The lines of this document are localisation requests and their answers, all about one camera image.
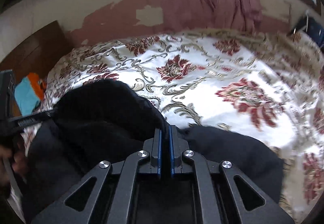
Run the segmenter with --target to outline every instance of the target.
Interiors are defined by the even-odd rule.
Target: peeling wall paint
[[[149,1],[122,0],[115,5],[108,4],[86,16],[82,27],[67,32],[67,37],[75,46],[85,39],[91,46],[111,39],[160,32],[163,29],[162,9],[154,8],[155,3]]]

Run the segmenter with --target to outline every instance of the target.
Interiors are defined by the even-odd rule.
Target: white wall
[[[95,10],[121,0],[23,0],[0,14],[0,61],[19,43],[43,26],[57,20],[64,31],[82,26],[84,18]],[[324,25],[323,17],[300,0],[261,0],[264,13],[288,22],[289,4],[292,5],[291,25],[295,24],[305,10]],[[138,18],[145,19],[146,25],[160,24],[162,14],[152,18],[139,12]]]
[[[288,22],[290,17],[290,27],[293,27],[302,14],[308,10],[309,14],[316,21],[324,26],[324,7],[322,5],[322,16],[320,16],[311,7],[307,6],[300,0],[260,0],[263,7],[263,14],[272,16],[282,21]],[[289,6],[291,5],[291,13],[289,16]]]

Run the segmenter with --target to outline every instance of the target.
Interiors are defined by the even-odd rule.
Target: metal screw
[[[138,155],[139,157],[145,157],[145,156],[148,155],[148,152],[145,151],[145,150],[140,150],[140,151],[138,151],[137,155]]]
[[[99,163],[99,167],[100,168],[107,168],[107,167],[109,167],[109,162],[108,161],[101,161],[100,163]]]
[[[232,163],[231,163],[230,161],[224,161],[224,162],[222,163],[222,166],[223,166],[224,168],[231,168],[231,167],[232,167]]]
[[[186,150],[186,151],[184,151],[184,155],[185,156],[193,156],[195,154],[195,152],[194,151],[192,151],[192,150]]]

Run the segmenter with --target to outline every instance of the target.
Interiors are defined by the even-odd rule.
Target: orange cloth
[[[39,78],[37,73],[31,72],[27,75],[30,85],[33,88],[37,97],[42,101],[44,99],[44,93],[46,90],[46,82]]]

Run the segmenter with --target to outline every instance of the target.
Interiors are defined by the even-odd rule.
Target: bed
[[[63,56],[36,111],[90,82],[125,82],[170,124],[211,125],[262,141],[285,162],[280,206],[296,223],[312,223],[324,182],[323,66],[302,32],[205,29],[119,39]],[[23,133],[26,152],[39,127]]]

